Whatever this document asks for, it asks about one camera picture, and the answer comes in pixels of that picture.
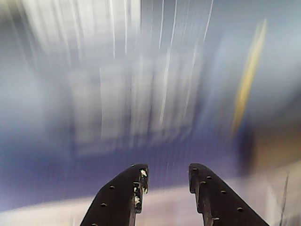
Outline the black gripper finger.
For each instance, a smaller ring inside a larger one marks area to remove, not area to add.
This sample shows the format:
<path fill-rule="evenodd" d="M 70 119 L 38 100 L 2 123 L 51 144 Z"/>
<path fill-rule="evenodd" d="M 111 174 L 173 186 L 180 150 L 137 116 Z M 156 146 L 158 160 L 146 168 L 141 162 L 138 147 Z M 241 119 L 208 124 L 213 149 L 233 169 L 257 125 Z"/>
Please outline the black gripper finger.
<path fill-rule="evenodd" d="M 148 170 L 147 164 L 133 164 L 104 185 L 80 226 L 134 226 L 148 192 Z"/>
<path fill-rule="evenodd" d="M 266 226 L 267 223 L 218 175 L 200 163 L 189 165 L 190 192 L 205 226 Z"/>

